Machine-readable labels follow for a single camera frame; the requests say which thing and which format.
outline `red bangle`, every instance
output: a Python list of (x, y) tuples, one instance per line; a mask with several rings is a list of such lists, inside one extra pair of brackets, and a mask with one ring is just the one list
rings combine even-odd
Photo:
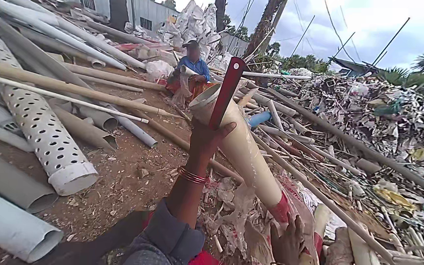
[(195, 184), (205, 184), (207, 182), (208, 178), (204, 178), (204, 177), (199, 177), (195, 174), (192, 174), (191, 172), (187, 171), (184, 169), (184, 166), (180, 166), (178, 168), (178, 173), (180, 175), (180, 177), (189, 180)]

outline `sky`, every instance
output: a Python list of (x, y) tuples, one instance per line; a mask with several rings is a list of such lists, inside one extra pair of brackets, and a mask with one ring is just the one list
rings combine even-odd
[[(244, 26), (252, 33), (261, 19), (268, 0), (251, 0), (252, 6)], [(214, 0), (196, 0), (205, 8)], [(181, 11), (189, 0), (176, 0)], [(248, 0), (227, 0), (225, 13), (238, 26)], [(424, 53), (424, 0), (327, 0), (334, 26), (343, 43), (355, 32), (345, 49), (356, 62), (373, 63), (393, 35), (410, 20), (388, 47), (387, 54), (377, 64), (381, 68), (413, 66)], [(341, 43), (331, 26), (324, 0), (288, 0), (271, 43), (279, 41), (281, 56), (290, 56), (312, 17), (315, 19), (299, 44), (296, 54), (314, 54), (325, 60), (335, 55)], [(350, 60), (344, 51), (338, 56)]]

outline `person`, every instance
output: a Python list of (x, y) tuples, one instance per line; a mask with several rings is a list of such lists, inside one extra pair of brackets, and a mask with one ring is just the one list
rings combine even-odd
[(189, 82), (187, 84), (190, 95), (185, 99), (185, 101), (189, 102), (214, 84), (209, 82), (211, 77), (209, 67), (204, 62), (204, 60), (201, 59), (201, 49), (197, 41), (191, 40), (190, 42), (183, 45), (183, 47), (186, 47), (187, 49), (186, 56), (181, 58), (178, 66), (176, 66), (175, 70), (169, 76), (166, 83), (166, 89), (176, 94), (176, 91), (181, 88), (181, 66), (186, 66), (187, 68), (197, 73), (197, 75), (192, 75), (189, 77)]
[[(207, 165), (222, 139), (237, 124), (232, 122), (216, 131), (194, 118), (192, 124), (188, 161), (178, 168), (179, 176), (171, 192), (158, 203), (146, 228), (133, 240), (123, 265), (182, 265), (202, 250), (205, 235), (196, 220), (207, 181)], [(290, 222), (281, 237), (276, 226), (271, 225), (271, 244), (276, 264), (295, 264), (303, 249), (300, 217)]]

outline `grey sleeve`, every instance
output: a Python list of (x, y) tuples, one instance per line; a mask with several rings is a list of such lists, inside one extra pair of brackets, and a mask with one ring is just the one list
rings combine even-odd
[(137, 263), (137, 259), (146, 261), (146, 258), (150, 264), (150, 262), (156, 261), (151, 255), (162, 256), (158, 260), (169, 261), (161, 264), (187, 264), (201, 252), (204, 241), (203, 232), (191, 229), (188, 224), (178, 221), (170, 214), (164, 199), (162, 199), (148, 226), (133, 240), (131, 250), (133, 254), (127, 261), (135, 260), (135, 263), (125, 262), (124, 264), (145, 264)]

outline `blue pipe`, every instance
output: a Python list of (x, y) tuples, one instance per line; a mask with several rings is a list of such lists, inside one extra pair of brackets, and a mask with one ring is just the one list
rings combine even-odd
[(271, 112), (264, 111), (258, 114), (255, 114), (250, 117), (248, 120), (248, 124), (250, 124), (251, 128), (258, 126), (258, 124), (263, 123), (271, 118)]

